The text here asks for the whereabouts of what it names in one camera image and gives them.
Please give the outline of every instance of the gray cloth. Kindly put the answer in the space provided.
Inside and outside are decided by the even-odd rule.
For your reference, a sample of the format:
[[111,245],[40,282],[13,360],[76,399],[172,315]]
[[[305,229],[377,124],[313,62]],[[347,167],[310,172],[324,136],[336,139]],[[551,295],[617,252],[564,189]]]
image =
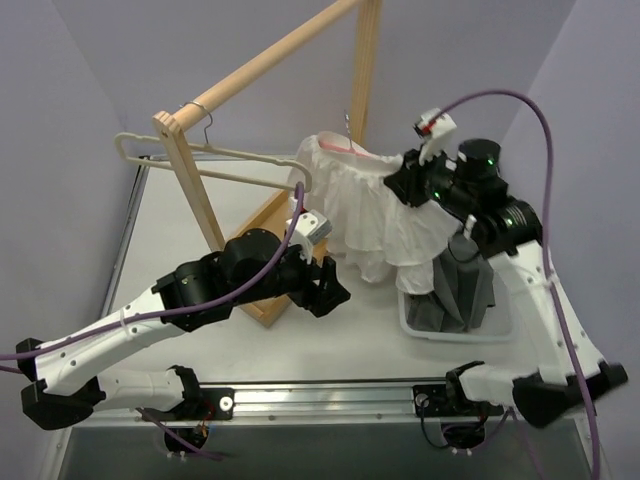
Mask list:
[[458,233],[433,260],[433,292],[410,298],[407,323],[418,331],[464,333],[495,304],[493,269],[473,240]]

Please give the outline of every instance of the screw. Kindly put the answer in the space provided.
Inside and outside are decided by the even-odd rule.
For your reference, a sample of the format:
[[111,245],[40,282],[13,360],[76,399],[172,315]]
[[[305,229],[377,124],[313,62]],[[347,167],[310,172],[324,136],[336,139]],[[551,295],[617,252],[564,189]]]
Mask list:
[[231,397],[222,397],[220,399],[220,410],[223,412],[228,412],[233,407],[233,400]]

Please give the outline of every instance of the purple wall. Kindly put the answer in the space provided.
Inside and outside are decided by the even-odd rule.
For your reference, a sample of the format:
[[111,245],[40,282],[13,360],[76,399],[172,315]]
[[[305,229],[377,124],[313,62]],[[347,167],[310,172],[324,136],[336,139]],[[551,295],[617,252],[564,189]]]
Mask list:
[[[0,2],[0,351],[94,321],[133,172],[120,130],[49,0]],[[22,377],[3,374],[3,479],[31,479],[47,436],[22,415]]]
[[[53,0],[126,128],[151,132],[174,111],[331,0]],[[414,145],[428,108],[492,86],[527,90],[574,0],[389,0],[370,107],[368,146]],[[291,153],[307,135],[343,131],[355,13],[341,19],[214,114],[212,140]],[[461,109],[466,134],[502,138],[509,101]],[[201,138],[201,130],[190,135]]]
[[[554,261],[573,306],[630,382],[598,405],[613,478],[640,476],[640,3],[578,0],[531,95],[549,116],[557,152]],[[541,205],[544,145],[522,109],[504,141],[514,192]]]

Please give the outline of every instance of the white table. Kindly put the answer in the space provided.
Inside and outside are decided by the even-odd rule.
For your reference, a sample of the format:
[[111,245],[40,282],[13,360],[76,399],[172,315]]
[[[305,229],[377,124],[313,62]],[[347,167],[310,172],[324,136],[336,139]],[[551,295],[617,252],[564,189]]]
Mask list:
[[[255,162],[199,162],[220,171],[284,180],[286,169]],[[225,235],[233,232],[273,190],[204,179]],[[183,262],[208,253],[173,172],[152,169],[146,183],[122,277],[119,307]],[[266,329],[235,309],[229,320],[156,344],[122,362],[130,369],[193,368],[202,382],[313,381],[440,377],[472,360],[535,364],[533,346],[521,336],[506,344],[464,345],[416,339],[398,321],[390,281],[369,285],[338,259],[349,302],[314,318],[290,306]]]

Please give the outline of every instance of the wooden pole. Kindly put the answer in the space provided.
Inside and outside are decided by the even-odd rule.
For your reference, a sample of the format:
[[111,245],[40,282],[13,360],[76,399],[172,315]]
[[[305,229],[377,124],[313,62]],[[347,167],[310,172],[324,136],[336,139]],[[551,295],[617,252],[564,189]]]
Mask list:
[[[212,112],[363,1],[365,0],[336,1],[257,57],[249,60],[194,101]],[[205,115],[202,108],[188,103],[174,114],[174,118],[180,123],[182,130],[186,132],[202,120]]]
[[376,59],[382,0],[366,0],[358,11],[356,28],[355,71],[349,114],[351,137],[363,145],[369,114],[369,97]]
[[167,150],[171,166],[178,177],[182,191],[196,217],[207,245],[212,251],[220,250],[225,244],[224,235],[213,213],[213,208],[211,208],[211,202],[209,202],[207,191],[204,189],[202,179],[193,161],[193,155],[191,155],[184,131],[175,118],[167,112],[156,113],[153,117],[153,126],[158,132],[158,138]]

